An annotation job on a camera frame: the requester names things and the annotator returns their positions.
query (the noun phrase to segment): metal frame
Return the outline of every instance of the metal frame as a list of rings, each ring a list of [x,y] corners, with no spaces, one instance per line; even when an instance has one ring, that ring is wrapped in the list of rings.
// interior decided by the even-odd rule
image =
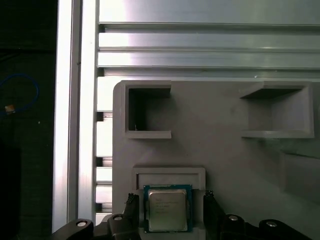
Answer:
[[[81,1],[60,0],[56,52],[52,231],[77,218]]]
[[[99,0],[83,0],[78,217],[96,218],[96,113]]]
[[[52,229],[101,218],[96,202],[111,209],[111,165],[96,158],[112,159],[118,82],[318,81],[319,8],[318,0],[60,0]],[[110,116],[97,122],[97,112]]]

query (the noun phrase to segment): rectangular slot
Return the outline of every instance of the rectangular slot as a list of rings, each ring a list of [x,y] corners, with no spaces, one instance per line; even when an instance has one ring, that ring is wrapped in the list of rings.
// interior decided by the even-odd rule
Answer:
[[[171,83],[124,81],[125,134],[129,139],[170,139],[169,126],[161,121],[170,100]]]
[[[308,83],[259,82],[242,91],[248,138],[313,138],[313,96]]]

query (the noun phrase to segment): dark background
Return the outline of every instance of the dark background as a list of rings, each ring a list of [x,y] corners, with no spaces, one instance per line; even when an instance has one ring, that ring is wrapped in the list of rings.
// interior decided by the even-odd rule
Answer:
[[[40,91],[29,110],[0,115],[4,240],[51,234],[57,9],[58,0],[0,1],[0,82],[23,73]],[[0,112],[35,94],[29,80],[11,79],[0,86]]]

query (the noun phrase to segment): square compartment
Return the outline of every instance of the square compartment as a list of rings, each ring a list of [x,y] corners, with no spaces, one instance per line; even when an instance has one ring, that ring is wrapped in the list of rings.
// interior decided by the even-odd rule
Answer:
[[[247,101],[246,138],[314,138],[313,96],[305,82],[259,82],[240,91]]]
[[[125,135],[130,139],[170,139],[171,131],[158,129],[150,119],[170,97],[171,82],[128,81],[125,84]]]

